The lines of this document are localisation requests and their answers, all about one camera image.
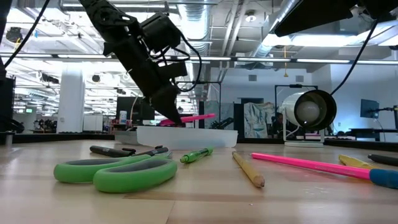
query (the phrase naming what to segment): wooden table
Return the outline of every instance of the wooden table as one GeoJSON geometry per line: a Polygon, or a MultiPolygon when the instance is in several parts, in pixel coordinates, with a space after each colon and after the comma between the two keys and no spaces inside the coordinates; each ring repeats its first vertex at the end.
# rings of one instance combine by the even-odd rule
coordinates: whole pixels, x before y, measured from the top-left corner
{"type": "MultiPolygon", "coordinates": [[[[178,163],[172,180],[134,194],[104,194],[92,184],[62,184],[53,178],[57,163],[103,157],[90,154],[91,145],[124,147],[114,141],[15,144],[12,151],[0,147],[1,223],[393,224],[398,219],[398,190],[250,159],[251,152],[265,152],[338,163],[338,154],[367,161],[374,151],[239,144],[215,149],[212,156],[187,166],[178,163]],[[245,176],[232,158],[233,150],[264,174],[263,189],[245,176]]],[[[186,152],[174,151],[174,159],[186,152]]],[[[377,153],[398,157],[394,152],[377,153]]]]}

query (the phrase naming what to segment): pink pen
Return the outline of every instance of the pink pen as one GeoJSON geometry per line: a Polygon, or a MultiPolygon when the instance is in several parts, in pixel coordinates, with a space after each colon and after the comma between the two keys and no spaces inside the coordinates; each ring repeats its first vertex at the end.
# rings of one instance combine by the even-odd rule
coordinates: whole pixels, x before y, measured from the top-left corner
{"type": "MultiPolygon", "coordinates": [[[[204,114],[204,115],[198,115],[198,116],[189,116],[189,117],[181,118],[181,121],[183,123],[186,123],[186,122],[191,122],[191,121],[195,121],[195,120],[199,120],[199,119],[214,118],[215,116],[216,116],[215,114],[204,114]]],[[[159,123],[160,126],[166,126],[166,125],[170,125],[170,124],[174,124],[174,122],[169,120],[169,119],[165,119],[165,120],[163,120],[163,121],[161,121],[159,123]]]]}
{"type": "Polygon", "coordinates": [[[394,170],[383,169],[362,169],[357,167],[341,166],[329,164],[326,162],[308,161],[305,159],[294,159],[284,156],[274,156],[261,153],[252,153],[253,159],[263,159],[281,164],[288,164],[297,167],[303,167],[313,170],[320,170],[333,174],[346,175],[360,179],[371,180],[374,184],[398,189],[398,172],[394,170]]]}

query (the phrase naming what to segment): blue marker cap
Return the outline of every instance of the blue marker cap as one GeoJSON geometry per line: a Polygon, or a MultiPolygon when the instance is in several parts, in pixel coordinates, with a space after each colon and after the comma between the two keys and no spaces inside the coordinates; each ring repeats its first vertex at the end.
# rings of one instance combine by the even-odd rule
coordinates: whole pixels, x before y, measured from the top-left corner
{"type": "Polygon", "coordinates": [[[398,189],[398,172],[394,170],[371,169],[369,177],[374,184],[398,189]]]}

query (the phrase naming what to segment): green pen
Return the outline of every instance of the green pen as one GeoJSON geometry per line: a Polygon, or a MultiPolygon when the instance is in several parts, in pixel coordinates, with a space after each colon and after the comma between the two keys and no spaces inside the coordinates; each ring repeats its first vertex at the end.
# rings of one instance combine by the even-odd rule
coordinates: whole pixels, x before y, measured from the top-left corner
{"type": "Polygon", "coordinates": [[[209,156],[211,153],[213,153],[213,148],[208,147],[199,151],[193,151],[190,152],[187,155],[184,155],[181,157],[180,162],[182,163],[190,163],[190,162],[195,162],[197,159],[200,159],[205,156],[209,156]]]}

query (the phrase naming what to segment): column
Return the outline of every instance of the column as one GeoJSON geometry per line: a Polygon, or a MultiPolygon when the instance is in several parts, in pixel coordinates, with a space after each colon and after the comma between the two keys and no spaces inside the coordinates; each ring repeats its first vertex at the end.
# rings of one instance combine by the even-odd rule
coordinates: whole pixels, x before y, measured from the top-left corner
{"type": "Polygon", "coordinates": [[[85,79],[82,68],[82,63],[64,63],[57,133],[83,131],[85,79]]]}

